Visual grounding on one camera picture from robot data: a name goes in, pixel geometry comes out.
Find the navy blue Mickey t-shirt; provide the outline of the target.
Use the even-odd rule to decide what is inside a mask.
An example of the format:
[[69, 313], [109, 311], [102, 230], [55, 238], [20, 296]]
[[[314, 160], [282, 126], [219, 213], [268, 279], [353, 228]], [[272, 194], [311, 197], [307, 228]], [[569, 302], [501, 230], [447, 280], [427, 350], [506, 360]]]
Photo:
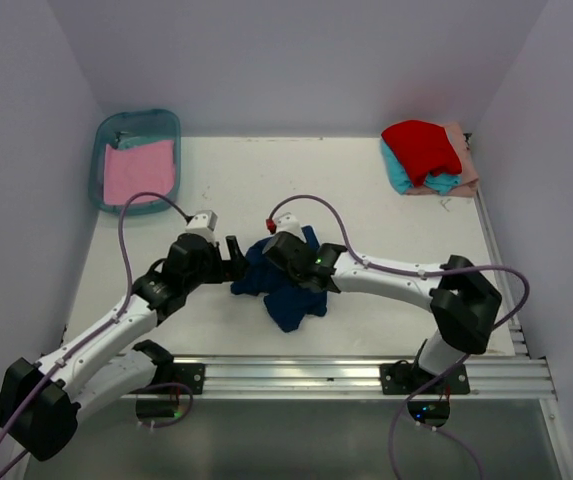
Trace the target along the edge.
[[246, 252], [249, 267], [241, 280], [233, 282], [233, 295], [261, 296], [266, 311], [279, 329], [290, 333], [306, 316], [327, 314], [327, 293], [315, 293], [294, 285], [288, 276], [263, 254], [269, 237], [258, 240]]

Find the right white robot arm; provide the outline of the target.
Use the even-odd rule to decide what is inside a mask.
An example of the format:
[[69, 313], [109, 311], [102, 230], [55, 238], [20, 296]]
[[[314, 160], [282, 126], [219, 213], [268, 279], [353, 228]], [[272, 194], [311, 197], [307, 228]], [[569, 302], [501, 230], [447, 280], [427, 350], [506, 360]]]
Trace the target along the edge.
[[487, 351], [502, 296], [465, 257], [452, 255], [441, 265], [417, 264], [406, 275], [393, 261], [378, 264], [338, 244], [314, 250], [287, 232], [276, 233], [263, 254], [292, 283], [310, 291], [370, 294], [431, 313], [436, 332], [401, 375], [413, 388], [434, 392], [455, 362]]

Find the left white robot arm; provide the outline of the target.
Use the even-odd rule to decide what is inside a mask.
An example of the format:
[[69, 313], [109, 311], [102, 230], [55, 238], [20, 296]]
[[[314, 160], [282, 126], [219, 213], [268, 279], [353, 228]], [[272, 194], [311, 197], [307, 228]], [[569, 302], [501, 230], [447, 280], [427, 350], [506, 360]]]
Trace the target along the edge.
[[187, 230], [129, 287], [100, 320], [35, 362], [20, 358], [0, 391], [0, 428], [38, 461], [57, 455], [83, 418], [137, 390], [173, 387], [171, 354], [141, 337], [183, 308], [202, 285], [240, 280], [248, 268], [235, 236], [229, 256], [210, 234]]

